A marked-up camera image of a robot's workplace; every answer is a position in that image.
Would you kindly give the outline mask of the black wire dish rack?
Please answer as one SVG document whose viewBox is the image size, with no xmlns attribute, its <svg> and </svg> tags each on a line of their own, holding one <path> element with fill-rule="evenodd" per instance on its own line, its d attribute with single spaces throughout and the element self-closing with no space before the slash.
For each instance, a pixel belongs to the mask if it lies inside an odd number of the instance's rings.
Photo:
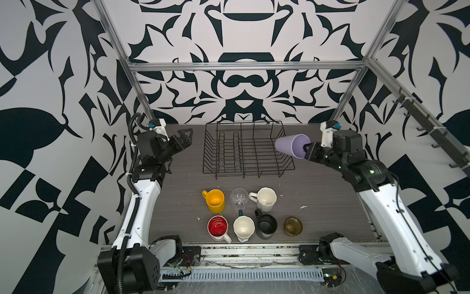
<svg viewBox="0 0 470 294">
<path fill-rule="evenodd" d="M 275 141 L 286 136 L 280 121 L 213 122 L 204 134 L 204 174 L 281 177 L 295 169 L 293 157 L 275 149 Z"/>
</svg>

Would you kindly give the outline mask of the clear glass cup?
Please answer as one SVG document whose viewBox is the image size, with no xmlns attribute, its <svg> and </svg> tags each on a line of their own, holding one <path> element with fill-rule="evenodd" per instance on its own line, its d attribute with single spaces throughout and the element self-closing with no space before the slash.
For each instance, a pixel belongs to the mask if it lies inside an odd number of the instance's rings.
<svg viewBox="0 0 470 294">
<path fill-rule="evenodd" d="M 248 203 L 248 192 L 245 189 L 237 188 L 230 194 L 230 200 L 236 211 L 244 210 Z"/>
</svg>

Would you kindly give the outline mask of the yellow mug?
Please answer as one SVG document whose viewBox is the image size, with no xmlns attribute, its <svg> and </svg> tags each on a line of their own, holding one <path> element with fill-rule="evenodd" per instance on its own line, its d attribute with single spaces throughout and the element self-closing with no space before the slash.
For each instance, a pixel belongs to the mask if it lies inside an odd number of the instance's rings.
<svg viewBox="0 0 470 294">
<path fill-rule="evenodd" d="M 221 190 L 213 189 L 210 191 L 203 191 L 208 209 L 214 214 L 219 214 L 225 209 L 225 195 Z"/>
</svg>

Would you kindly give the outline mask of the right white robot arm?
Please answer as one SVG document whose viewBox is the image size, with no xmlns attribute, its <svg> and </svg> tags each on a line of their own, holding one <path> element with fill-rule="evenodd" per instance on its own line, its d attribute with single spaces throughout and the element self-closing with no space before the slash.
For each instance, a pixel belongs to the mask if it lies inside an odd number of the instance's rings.
<svg viewBox="0 0 470 294">
<path fill-rule="evenodd" d="M 354 265 L 376 278 L 387 294 L 429 294 L 458 279 L 458 270 L 434 252 L 406 210 L 398 177 L 382 162 L 367 159 L 358 133 L 335 131 L 329 146 L 308 142 L 302 150 L 305 159 L 341 173 L 376 218 L 392 249 L 391 255 L 379 256 L 332 233 L 320 239 L 320 257 Z"/>
</svg>

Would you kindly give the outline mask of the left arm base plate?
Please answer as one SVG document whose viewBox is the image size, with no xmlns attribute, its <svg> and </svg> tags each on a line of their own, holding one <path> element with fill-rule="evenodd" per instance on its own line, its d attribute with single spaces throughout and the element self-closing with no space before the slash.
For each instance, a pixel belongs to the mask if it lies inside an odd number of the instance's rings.
<svg viewBox="0 0 470 294">
<path fill-rule="evenodd" d="M 201 246 L 183 246 L 177 249 L 176 255 L 166 262 L 166 267 L 193 267 L 200 263 Z"/>
</svg>

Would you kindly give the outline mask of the lavender plastic cup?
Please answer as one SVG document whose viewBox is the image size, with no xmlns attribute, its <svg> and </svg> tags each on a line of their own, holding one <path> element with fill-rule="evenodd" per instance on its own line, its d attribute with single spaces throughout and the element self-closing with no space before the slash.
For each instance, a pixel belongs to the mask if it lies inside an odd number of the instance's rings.
<svg viewBox="0 0 470 294">
<path fill-rule="evenodd" d="M 306 155 L 304 146 L 311 144 L 311 140 L 304 134 L 280 137 L 275 141 L 275 149 L 297 159 L 303 159 Z"/>
</svg>

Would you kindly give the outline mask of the white ceramic mug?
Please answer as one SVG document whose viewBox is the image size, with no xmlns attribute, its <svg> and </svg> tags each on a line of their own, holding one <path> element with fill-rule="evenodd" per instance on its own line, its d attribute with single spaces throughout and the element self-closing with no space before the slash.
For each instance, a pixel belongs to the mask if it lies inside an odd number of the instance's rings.
<svg viewBox="0 0 470 294">
<path fill-rule="evenodd" d="M 262 187 L 258 192 L 251 192 L 248 197 L 257 204 L 257 208 L 262 212 L 269 212 L 277 201 L 276 192 L 269 187 Z"/>
</svg>

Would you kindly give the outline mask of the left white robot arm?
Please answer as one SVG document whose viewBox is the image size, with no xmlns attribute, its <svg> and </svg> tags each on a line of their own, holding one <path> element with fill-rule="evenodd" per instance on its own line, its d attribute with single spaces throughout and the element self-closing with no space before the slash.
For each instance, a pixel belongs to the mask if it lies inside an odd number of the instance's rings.
<svg viewBox="0 0 470 294">
<path fill-rule="evenodd" d="M 169 174 L 173 156 L 192 144 L 193 130 L 181 129 L 169 136 L 163 119 L 142 124 L 143 116 L 134 114 L 127 129 L 134 148 L 130 170 L 126 173 L 132 197 L 116 240 L 101 252 L 97 267 L 109 294 L 142 294 L 164 290 L 159 284 L 160 270 L 176 263 L 183 255 L 177 235 L 149 241 L 154 206 Z"/>
</svg>

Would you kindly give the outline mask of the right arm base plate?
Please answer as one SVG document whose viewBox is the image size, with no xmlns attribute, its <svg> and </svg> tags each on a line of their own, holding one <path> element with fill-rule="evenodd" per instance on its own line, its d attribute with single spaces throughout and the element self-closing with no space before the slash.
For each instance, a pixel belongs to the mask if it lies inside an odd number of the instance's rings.
<svg viewBox="0 0 470 294">
<path fill-rule="evenodd" d="M 303 265 L 330 264 L 331 260 L 322 245 L 300 245 L 299 262 Z"/>
</svg>

